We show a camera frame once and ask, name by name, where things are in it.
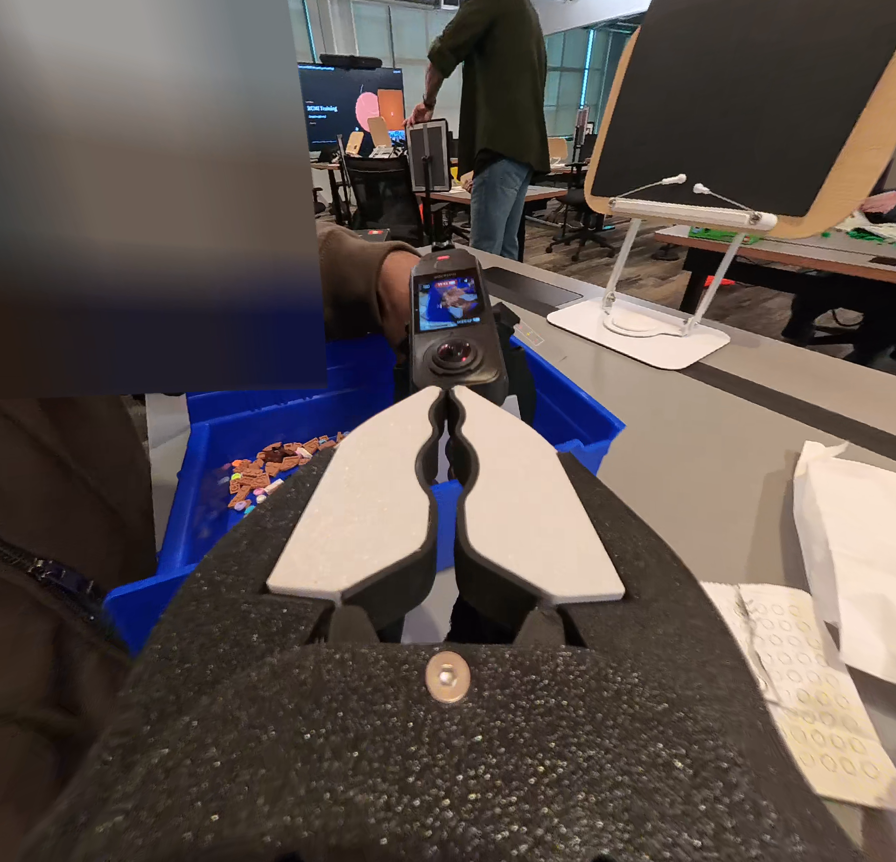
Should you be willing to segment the white paper bag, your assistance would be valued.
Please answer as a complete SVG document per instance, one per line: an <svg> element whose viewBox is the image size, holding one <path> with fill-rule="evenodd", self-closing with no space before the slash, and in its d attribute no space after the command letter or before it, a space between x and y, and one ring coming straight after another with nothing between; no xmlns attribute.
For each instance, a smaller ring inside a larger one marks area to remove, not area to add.
<svg viewBox="0 0 896 862"><path fill-rule="evenodd" d="M816 614L840 657L895 682L895 474L807 441L793 475L793 517Z"/></svg>

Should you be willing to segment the person's brown jacket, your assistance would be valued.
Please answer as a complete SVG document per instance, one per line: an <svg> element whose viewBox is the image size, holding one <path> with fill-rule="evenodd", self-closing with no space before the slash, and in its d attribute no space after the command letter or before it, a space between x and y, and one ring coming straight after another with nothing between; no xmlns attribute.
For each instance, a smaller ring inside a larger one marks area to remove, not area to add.
<svg viewBox="0 0 896 862"><path fill-rule="evenodd" d="M137 404L1 403L2 860L79 770L129 673L103 604L157 566Z"/></svg>

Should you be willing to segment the small tablet on tripod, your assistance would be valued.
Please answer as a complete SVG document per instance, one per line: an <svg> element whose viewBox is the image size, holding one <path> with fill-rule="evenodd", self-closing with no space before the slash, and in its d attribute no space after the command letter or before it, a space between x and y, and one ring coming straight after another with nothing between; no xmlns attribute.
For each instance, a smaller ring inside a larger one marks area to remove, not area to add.
<svg viewBox="0 0 896 862"><path fill-rule="evenodd" d="M446 119L433 118L406 128L411 186L414 192L447 193L452 189L451 133Z"/></svg>

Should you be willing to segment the pile of small lego pieces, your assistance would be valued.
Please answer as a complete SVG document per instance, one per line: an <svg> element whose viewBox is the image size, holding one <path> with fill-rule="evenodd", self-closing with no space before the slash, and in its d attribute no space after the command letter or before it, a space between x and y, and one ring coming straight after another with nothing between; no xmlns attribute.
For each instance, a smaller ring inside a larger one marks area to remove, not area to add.
<svg viewBox="0 0 896 862"><path fill-rule="evenodd" d="M242 515L271 496L294 471L304 469L322 452L339 446L347 433L314 436L306 442L273 442L253 456L223 466L221 483L228 489L227 508Z"/></svg>

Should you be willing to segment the white paper sheet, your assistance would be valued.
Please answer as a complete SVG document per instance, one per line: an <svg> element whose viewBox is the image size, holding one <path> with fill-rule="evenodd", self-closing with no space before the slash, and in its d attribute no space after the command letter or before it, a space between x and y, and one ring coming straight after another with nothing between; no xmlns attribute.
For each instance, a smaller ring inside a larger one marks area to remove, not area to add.
<svg viewBox="0 0 896 862"><path fill-rule="evenodd" d="M156 551L160 552L190 437L184 394L145 396Z"/></svg>

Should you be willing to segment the person's left hand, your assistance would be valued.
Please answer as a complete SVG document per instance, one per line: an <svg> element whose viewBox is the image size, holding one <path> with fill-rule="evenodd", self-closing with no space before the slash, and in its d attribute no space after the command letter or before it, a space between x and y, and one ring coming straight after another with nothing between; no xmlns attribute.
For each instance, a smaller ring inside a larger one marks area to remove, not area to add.
<svg viewBox="0 0 896 862"><path fill-rule="evenodd" d="M399 352L411 318L410 281L420 257L407 250L390 252L384 259L376 281L376 295L382 332L391 347Z"/></svg>

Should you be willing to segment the black office chair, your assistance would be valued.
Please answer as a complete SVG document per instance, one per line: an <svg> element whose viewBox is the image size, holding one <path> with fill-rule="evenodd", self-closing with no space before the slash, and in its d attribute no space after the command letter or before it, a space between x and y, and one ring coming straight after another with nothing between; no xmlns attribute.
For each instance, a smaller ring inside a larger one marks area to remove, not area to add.
<svg viewBox="0 0 896 862"><path fill-rule="evenodd" d="M356 201L351 229L388 229L393 240L414 247L426 243L405 155L389 159L347 157L344 165Z"/></svg>
<svg viewBox="0 0 896 862"><path fill-rule="evenodd" d="M569 246L577 242L578 246L572 257L575 263L580 261L581 252L589 242L610 253L616 253L616 248L606 237L604 216L592 210L585 199L587 166L596 140L595 133L585 135L581 147L566 165L566 192L559 198L564 219L560 232L552 237L545 250L546 253L551 253L556 246Z"/></svg>

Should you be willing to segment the wooden office table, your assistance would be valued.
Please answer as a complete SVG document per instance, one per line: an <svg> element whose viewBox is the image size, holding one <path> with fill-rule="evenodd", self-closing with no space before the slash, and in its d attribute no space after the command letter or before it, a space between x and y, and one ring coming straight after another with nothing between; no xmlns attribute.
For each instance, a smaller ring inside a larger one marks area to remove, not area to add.
<svg viewBox="0 0 896 862"><path fill-rule="evenodd" d="M847 360L894 357L894 245L834 236L742 245L723 280L792 297L782 338L802 348L848 345Z"/></svg>
<svg viewBox="0 0 896 862"><path fill-rule="evenodd" d="M525 250L525 225L533 208L559 200L565 192L557 188L527 184L502 186L480 175L469 191L435 193L436 203L447 203L453 211L466 206L469 230L466 244L471 251L489 252L521 262Z"/></svg>

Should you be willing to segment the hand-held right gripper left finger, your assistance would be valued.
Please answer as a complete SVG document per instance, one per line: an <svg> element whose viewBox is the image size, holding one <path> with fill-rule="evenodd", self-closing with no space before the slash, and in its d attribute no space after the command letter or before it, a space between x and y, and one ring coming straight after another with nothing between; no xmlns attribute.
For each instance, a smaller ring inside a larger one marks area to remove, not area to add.
<svg viewBox="0 0 896 862"><path fill-rule="evenodd" d="M428 387L342 441L267 580L272 594L338 605L419 605L435 577L427 458L443 393Z"/></svg>

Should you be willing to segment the black board on white stand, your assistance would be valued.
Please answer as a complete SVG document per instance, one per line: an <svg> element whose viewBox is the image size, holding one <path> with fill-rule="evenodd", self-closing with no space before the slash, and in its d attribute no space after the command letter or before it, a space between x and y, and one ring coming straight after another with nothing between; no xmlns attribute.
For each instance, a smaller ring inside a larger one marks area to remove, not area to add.
<svg viewBox="0 0 896 862"><path fill-rule="evenodd" d="M652 0L620 58L588 205L730 202L835 227L894 156L895 0Z"/></svg>

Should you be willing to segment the blue plastic bin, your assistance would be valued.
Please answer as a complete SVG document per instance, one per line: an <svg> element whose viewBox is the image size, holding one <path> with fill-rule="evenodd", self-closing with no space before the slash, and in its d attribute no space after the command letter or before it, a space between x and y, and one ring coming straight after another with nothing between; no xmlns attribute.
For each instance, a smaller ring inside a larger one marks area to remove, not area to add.
<svg viewBox="0 0 896 862"><path fill-rule="evenodd" d="M560 452L597 473L624 423L553 364L513 335L534 381L533 428ZM229 509L230 463L264 446L334 438L393 402L394 355L379 336L327 345L328 384L298 391L186 394L189 437L170 478L171 505L155 575L109 592L105 608L133 654L139 653L170 601L217 541L242 519Z"/></svg>

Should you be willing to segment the person's left forearm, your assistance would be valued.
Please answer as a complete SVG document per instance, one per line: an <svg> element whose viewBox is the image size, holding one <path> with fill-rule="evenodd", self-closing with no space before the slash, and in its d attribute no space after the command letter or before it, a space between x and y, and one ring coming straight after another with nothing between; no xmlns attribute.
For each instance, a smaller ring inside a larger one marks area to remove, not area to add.
<svg viewBox="0 0 896 862"><path fill-rule="evenodd" d="M392 251L421 257L420 251L399 241L370 242L334 223L316 222L315 227L326 340L384 336L376 295L382 263Z"/></svg>

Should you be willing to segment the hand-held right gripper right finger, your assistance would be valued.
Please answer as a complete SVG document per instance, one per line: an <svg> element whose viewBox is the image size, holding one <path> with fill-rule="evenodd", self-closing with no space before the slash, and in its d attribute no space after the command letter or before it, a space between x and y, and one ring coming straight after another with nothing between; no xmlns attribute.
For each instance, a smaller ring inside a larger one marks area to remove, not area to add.
<svg viewBox="0 0 896 862"><path fill-rule="evenodd" d="M465 386L450 393L462 483L455 575L477 610L618 601L623 582L554 447Z"/></svg>

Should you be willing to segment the large display screen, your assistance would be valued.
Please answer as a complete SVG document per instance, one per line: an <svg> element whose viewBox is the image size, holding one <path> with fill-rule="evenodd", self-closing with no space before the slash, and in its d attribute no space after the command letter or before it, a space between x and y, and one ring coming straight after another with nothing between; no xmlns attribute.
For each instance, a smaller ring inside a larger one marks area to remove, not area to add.
<svg viewBox="0 0 896 862"><path fill-rule="evenodd" d="M320 63L298 63L302 97L306 109L308 145L320 153L334 147L338 138L348 140L362 133L361 155L372 151L377 142L369 121L385 122L390 143L405 139L405 100L400 69L344 69Z"/></svg>

